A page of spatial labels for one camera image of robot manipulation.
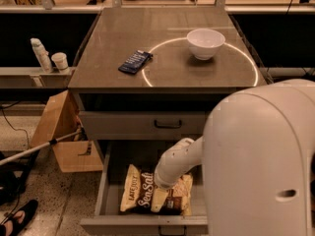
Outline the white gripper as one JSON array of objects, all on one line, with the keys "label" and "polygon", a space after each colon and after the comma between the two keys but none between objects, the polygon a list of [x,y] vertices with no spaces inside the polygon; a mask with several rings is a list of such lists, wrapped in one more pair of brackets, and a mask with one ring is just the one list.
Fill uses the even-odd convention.
[{"label": "white gripper", "polygon": [[152,198],[151,211],[159,212],[168,196],[167,189],[172,188],[178,180],[178,167],[159,163],[155,170],[155,188]]}]

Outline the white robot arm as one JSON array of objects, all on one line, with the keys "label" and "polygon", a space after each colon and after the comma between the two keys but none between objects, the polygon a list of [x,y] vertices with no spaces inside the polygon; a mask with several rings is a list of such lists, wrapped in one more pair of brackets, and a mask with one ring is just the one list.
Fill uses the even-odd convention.
[{"label": "white robot arm", "polygon": [[167,150],[155,182],[203,171],[210,236],[312,236],[315,83],[287,80],[223,99],[203,135]]}]

